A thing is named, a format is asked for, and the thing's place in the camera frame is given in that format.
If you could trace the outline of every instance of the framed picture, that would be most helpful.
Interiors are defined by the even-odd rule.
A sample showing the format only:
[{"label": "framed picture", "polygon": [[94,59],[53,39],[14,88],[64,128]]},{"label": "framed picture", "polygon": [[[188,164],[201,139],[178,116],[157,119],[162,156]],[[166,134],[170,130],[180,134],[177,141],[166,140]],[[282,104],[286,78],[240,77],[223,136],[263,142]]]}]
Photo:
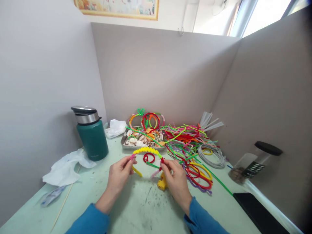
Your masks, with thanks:
[{"label": "framed picture", "polygon": [[158,20],[159,0],[74,0],[84,15]]}]

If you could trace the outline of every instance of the green water bottle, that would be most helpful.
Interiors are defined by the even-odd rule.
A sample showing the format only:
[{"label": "green water bottle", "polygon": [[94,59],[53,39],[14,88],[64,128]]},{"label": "green water bottle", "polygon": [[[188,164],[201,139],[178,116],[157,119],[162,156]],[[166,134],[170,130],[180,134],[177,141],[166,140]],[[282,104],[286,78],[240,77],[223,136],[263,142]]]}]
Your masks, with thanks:
[{"label": "green water bottle", "polygon": [[85,106],[71,108],[77,119],[77,130],[88,158],[99,161],[108,154],[108,146],[104,133],[103,122],[96,109]]}]

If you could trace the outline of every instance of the person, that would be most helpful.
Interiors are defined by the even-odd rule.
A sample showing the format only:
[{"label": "person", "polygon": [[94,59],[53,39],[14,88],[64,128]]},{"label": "person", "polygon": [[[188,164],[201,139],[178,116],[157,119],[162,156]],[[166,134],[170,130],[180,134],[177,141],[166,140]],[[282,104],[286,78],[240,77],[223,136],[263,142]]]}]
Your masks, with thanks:
[{"label": "person", "polygon": [[[104,234],[110,218],[110,211],[127,183],[129,175],[133,175],[132,165],[137,164],[136,157],[122,158],[110,167],[108,183],[103,195],[95,204],[90,204],[86,211],[72,224],[66,234]],[[186,173],[177,160],[164,160],[161,167],[166,176],[169,190],[185,212],[184,221],[193,234],[228,234],[227,231],[209,213],[201,207],[189,192]]]}]

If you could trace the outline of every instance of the blue sleeve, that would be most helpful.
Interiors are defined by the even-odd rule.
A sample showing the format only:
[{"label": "blue sleeve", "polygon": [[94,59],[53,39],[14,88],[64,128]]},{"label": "blue sleeve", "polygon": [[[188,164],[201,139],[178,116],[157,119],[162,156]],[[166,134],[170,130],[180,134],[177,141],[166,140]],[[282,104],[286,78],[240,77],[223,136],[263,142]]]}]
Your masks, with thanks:
[{"label": "blue sleeve", "polygon": [[109,216],[100,212],[94,204],[90,204],[66,234],[104,234],[109,224]]},{"label": "blue sleeve", "polygon": [[189,217],[184,215],[184,221],[193,234],[229,234],[193,197],[189,206]]}]

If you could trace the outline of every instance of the plastic bag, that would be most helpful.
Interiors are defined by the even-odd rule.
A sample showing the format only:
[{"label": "plastic bag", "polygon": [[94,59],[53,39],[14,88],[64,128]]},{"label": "plastic bag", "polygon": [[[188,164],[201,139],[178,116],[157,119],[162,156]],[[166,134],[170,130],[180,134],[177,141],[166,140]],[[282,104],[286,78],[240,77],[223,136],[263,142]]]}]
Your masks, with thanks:
[{"label": "plastic bag", "polygon": [[123,134],[126,126],[126,121],[111,120],[110,128],[105,129],[106,137],[111,139]]}]

